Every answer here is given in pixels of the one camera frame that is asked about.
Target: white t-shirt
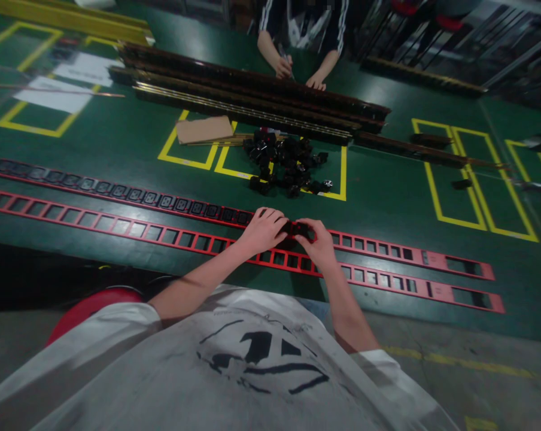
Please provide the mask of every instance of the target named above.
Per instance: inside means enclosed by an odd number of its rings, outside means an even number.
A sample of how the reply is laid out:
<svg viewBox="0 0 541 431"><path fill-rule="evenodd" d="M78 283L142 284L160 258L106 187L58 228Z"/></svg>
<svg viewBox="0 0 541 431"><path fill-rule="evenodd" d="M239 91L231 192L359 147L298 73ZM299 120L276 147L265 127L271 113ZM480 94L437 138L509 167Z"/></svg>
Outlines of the white t-shirt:
<svg viewBox="0 0 541 431"><path fill-rule="evenodd" d="M456 430L382 350L349 356L294 298L220 286L162 330L105 307L0 385L0 430Z"/></svg>

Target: white stripe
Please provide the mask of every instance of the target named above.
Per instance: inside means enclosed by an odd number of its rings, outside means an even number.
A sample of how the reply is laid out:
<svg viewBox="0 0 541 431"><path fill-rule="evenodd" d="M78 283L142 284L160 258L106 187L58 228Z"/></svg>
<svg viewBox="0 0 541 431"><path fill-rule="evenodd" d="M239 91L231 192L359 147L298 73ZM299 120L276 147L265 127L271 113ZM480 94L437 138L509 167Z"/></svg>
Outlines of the white stripe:
<svg viewBox="0 0 541 431"><path fill-rule="evenodd" d="M272 0L266 2L266 6L263 7L263 15L260 19L259 31L266 30L266 25L269 22L269 15L271 14Z"/></svg>
<svg viewBox="0 0 541 431"><path fill-rule="evenodd" d="M347 18L347 9L348 9L348 0L342 0L342 7L341 7L341 16L338 18L338 26L339 26L339 32L338 32L338 55L342 55L342 47L344 46L343 40L344 40L344 30L347 28L345 21Z"/></svg>

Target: white paper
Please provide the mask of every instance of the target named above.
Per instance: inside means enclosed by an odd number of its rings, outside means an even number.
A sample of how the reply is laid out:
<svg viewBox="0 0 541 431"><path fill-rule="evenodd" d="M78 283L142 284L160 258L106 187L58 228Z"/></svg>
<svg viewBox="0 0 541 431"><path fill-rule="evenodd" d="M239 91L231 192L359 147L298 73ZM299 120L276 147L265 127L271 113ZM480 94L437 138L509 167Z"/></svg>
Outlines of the white paper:
<svg viewBox="0 0 541 431"><path fill-rule="evenodd" d="M116 60L79 53L73 64L60 64L53 73L77 81L111 87L113 81L108 70L111 66L124 67L123 63Z"/></svg>
<svg viewBox="0 0 541 431"><path fill-rule="evenodd" d="M29 83L28 87L46 90L63 90L85 93L85 95L77 95L69 93L22 90L15 96L13 96L23 102L40 105L59 111L65 111L70 114L75 114L81 111L93 97L93 92L90 89L66 84L61 81L56 81L45 77L38 77L34 79Z"/></svg>

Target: green workbench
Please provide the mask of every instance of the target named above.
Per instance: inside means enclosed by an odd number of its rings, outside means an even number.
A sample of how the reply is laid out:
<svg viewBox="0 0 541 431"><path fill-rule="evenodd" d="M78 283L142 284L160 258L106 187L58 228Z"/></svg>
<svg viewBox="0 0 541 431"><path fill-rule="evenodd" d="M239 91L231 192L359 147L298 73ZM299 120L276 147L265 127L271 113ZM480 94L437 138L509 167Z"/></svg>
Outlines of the green workbench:
<svg viewBox="0 0 541 431"><path fill-rule="evenodd" d="M119 12L149 22L158 48L271 73L253 37L128 2L120 5ZM13 20L0 16L0 34L13 25ZM0 83L24 83L25 78L13 69L52 34L20 26L2 40L0 65L11 70L0 69ZM91 40L83 51L116 57L111 45L98 40ZM291 54L294 74L304 82L317 58L299 51ZM44 53L24 72L48 74L50 68ZM477 101L401 83L360 71L358 65L346 61L339 62L326 83L330 91L391 108L384 136L407 140L415 126L423 132L453 133L458 151L485 160L498 156L517 169L518 177L526 175L541 182L541 158L519 145L522 139L541 133L541 112L488 97ZM60 111L22 107L7 90L0 90L0 157L245 210L275 207L291 219L318 218L334 230L488 262L496 281L337 252L344 262L498 293L506 314L353 286L364 309L541 340L541 195L525 195L497 171L484 169L465 171L475 186L455 191L450 182L463 178L459 170L358 147L313 142L330 154L329 162L315 177L334 182L332 195L287 199L277 190L264 197L248 188L244 177L255 173L255 167L240 147L182 147L172 134L181 110L139 101L130 88L116 84L107 91L126 98L93 98L70 119ZM189 113L188 119L196 118L201 116ZM253 128L239 124L236 130ZM230 227L2 178L0 189L229 238L240 234ZM4 214L0 214L0 242L179 275L207 259L160 245ZM254 265L239 268L229 282L325 299L323 282L318 278Z"/></svg>

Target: cardboard piece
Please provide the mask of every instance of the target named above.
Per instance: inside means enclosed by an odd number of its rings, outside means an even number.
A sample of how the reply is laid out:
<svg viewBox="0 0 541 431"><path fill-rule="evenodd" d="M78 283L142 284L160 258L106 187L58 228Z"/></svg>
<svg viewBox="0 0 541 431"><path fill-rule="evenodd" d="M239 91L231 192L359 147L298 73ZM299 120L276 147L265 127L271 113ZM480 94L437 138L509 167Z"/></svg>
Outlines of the cardboard piece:
<svg viewBox="0 0 541 431"><path fill-rule="evenodd" d="M233 136L233 127L227 116L210 117L205 120L185 120L177 122L177 136L182 145L219 141Z"/></svg>

